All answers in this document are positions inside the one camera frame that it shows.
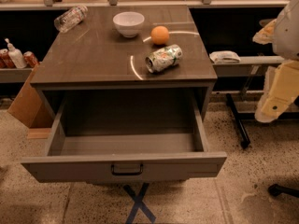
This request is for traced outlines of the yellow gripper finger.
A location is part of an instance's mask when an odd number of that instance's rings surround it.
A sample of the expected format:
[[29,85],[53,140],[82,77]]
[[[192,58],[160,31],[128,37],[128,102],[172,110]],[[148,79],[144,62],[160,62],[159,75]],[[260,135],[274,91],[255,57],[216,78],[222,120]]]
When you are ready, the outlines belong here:
[[299,62],[286,61],[269,66],[265,73],[263,95],[257,104],[255,119],[269,123],[284,113],[299,96]]
[[276,19],[265,19],[259,21],[262,29],[257,32],[252,41],[258,44],[269,44],[273,42],[274,28],[277,23]]

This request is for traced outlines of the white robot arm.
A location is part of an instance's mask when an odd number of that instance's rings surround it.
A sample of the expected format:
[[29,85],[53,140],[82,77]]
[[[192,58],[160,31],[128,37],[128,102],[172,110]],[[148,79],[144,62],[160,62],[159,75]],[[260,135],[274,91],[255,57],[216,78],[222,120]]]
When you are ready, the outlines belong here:
[[252,40],[271,43],[273,52],[285,59],[277,68],[268,68],[263,95],[255,111],[258,121],[269,123],[299,96],[299,0],[291,0]]

